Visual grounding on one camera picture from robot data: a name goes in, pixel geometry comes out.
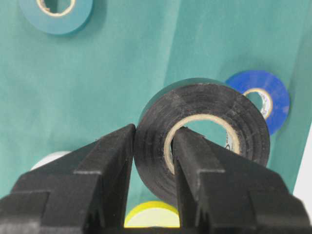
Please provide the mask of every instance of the green cloth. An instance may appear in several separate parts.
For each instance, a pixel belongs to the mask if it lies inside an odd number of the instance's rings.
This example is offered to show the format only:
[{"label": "green cloth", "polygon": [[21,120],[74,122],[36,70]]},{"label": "green cloth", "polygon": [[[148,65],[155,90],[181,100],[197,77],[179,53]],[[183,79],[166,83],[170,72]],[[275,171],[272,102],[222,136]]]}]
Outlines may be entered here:
[{"label": "green cloth", "polygon": [[[290,93],[269,167],[293,190],[312,117],[310,0],[95,0],[66,36],[38,31],[17,0],[0,16],[0,196],[45,155],[137,124],[164,86],[250,69],[276,74]],[[128,210],[149,199],[134,169]]]}]

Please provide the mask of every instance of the yellow electrical tape roll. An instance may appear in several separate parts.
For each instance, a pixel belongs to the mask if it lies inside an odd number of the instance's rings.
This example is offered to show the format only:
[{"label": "yellow electrical tape roll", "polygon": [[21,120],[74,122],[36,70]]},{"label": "yellow electrical tape roll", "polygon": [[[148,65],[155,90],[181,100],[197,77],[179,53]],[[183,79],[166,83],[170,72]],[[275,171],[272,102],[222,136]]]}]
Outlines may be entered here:
[{"label": "yellow electrical tape roll", "polygon": [[149,201],[134,207],[126,216],[125,228],[180,227],[179,213],[161,201]]}]

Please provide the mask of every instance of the blue electrical tape roll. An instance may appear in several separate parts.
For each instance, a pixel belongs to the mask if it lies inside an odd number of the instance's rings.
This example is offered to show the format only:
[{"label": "blue electrical tape roll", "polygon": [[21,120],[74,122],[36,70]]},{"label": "blue electrical tape roll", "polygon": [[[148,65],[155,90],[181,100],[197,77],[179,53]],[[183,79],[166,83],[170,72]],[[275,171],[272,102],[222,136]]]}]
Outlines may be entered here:
[{"label": "blue electrical tape roll", "polygon": [[44,0],[19,0],[19,5],[29,22],[37,29],[55,35],[75,31],[88,19],[93,0],[71,0],[62,13],[51,13]]},{"label": "blue electrical tape roll", "polygon": [[257,92],[262,98],[261,113],[272,135],[287,118],[290,100],[284,84],[266,71],[244,71],[230,77],[226,83],[247,95]]}]

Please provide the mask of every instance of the electrical tape roll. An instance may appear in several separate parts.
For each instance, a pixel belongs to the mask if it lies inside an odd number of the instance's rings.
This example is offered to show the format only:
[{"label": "electrical tape roll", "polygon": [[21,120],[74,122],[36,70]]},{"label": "electrical tape roll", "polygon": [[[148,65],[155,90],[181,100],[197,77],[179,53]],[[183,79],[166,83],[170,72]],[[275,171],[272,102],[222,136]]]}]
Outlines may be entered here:
[{"label": "electrical tape roll", "polygon": [[182,80],[158,92],[144,108],[136,129],[134,158],[145,185],[176,206],[176,185],[170,143],[189,121],[211,120],[232,139],[232,151],[266,165],[270,136],[262,114],[243,95],[206,78]]},{"label": "electrical tape roll", "polygon": [[270,135],[282,127],[288,115],[290,99],[277,76],[266,71],[251,70],[233,75],[226,83],[243,95],[256,92],[261,96],[261,113]]},{"label": "electrical tape roll", "polygon": [[88,19],[93,0],[71,0],[62,13],[51,13],[44,0],[19,0],[20,8],[28,21],[37,29],[54,35],[75,31]]}]

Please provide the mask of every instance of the black electrical tape roll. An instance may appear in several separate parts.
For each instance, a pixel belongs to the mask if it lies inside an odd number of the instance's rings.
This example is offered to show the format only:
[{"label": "black electrical tape roll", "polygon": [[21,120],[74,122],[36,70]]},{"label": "black electrical tape roll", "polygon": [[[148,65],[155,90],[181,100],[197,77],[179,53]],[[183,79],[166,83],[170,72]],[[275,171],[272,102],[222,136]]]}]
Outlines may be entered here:
[{"label": "black electrical tape roll", "polygon": [[262,114],[246,97],[211,79],[176,82],[158,92],[146,105],[134,143],[135,163],[141,179],[167,203],[177,203],[170,152],[174,133],[189,121],[204,119],[226,129],[232,151],[261,165],[267,164],[268,128]]}]

